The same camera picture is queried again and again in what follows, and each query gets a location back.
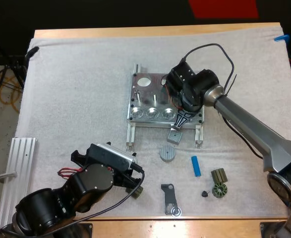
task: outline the blue clip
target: blue clip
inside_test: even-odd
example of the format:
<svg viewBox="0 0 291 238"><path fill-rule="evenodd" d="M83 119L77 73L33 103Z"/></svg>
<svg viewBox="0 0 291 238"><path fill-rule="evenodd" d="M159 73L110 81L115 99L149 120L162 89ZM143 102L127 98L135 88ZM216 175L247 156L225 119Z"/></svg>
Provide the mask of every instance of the blue clip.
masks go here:
<svg viewBox="0 0 291 238"><path fill-rule="evenodd" d="M289 35L283 35L283 36L278 36L276 38L274 38L274 41L281 41L281 40L285 40L286 44L290 41L290 36Z"/></svg>
<svg viewBox="0 0 291 238"><path fill-rule="evenodd" d="M191 162L193 164L195 176L196 177L201 176L197 156L191 157Z"/></svg>

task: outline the black background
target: black background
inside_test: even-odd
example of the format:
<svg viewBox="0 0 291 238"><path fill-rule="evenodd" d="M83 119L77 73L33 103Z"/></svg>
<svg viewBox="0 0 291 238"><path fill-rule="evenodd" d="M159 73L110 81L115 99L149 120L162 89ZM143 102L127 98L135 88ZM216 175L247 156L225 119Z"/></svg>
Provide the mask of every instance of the black background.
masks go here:
<svg viewBox="0 0 291 238"><path fill-rule="evenodd" d="M195 19L186 0L0 0L0 45L23 56L35 29L242 22L280 22L291 36L291 0L257 0L257 8L259 19Z"/></svg>

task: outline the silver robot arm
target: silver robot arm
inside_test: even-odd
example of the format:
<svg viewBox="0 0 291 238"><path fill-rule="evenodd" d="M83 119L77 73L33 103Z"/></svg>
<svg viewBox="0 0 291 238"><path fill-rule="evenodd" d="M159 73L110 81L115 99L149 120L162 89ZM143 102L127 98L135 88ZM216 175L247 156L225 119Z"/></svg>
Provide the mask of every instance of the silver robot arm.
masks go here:
<svg viewBox="0 0 291 238"><path fill-rule="evenodd" d="M221 85L206 91L204 105L214 107L262 155L271 189L291 210L291 141L286 140L224 95ZM291 215L285 223L266 230L266 236L291 238Z"/></svg>

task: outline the white cloth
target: white cloth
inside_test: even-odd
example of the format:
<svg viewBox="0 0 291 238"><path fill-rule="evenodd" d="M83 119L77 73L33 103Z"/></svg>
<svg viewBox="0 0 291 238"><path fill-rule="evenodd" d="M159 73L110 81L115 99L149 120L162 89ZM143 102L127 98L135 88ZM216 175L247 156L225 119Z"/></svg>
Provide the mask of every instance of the white cloth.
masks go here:
<svg viewBox="0 0 291 238"><path fill-rule="evenodd" d="M90 143L111 141L125 150L126 108L134 63L143 72L167 73L194 47L219 43L235 64L236 82L229 97L277 133L291 139L291 70L281 27L215 34L147 38L33 39L39 46L31 58L16 136L38 138L30 191L57 188L65 180L61 167L75 164L70 154L85 154ZM231 66L217 47L192 53L194 70L211 69L222 85ZM194 148L194 130L183 130L175 159L164 163L160 148L169 129L136 129L135 150L146 177L138 199L128 199L104 216L164 216L161 184L172 183L184 216L280 217L285 205L269 188L261 159L222 121L216 110L205 111L204 142ZM195 177L191 156L199 160ZM211 193L211 170L224 168L228 193ZM113 187L89 212L103 210L126 195Z"/></svg>

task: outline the small black knob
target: small black knob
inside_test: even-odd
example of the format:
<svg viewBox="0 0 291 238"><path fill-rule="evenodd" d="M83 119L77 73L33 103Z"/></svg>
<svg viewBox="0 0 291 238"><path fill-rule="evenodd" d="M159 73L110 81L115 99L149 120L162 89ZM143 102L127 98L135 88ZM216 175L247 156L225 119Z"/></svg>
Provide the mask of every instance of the small black knob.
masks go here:
<svg viewBox="0 0 291 238"><path fill-rule="evenodd" d="M202 196L202 197L208 197L208 192L207 192L207 191L203 191L203 192L201 193L201 196Z"/></svg>

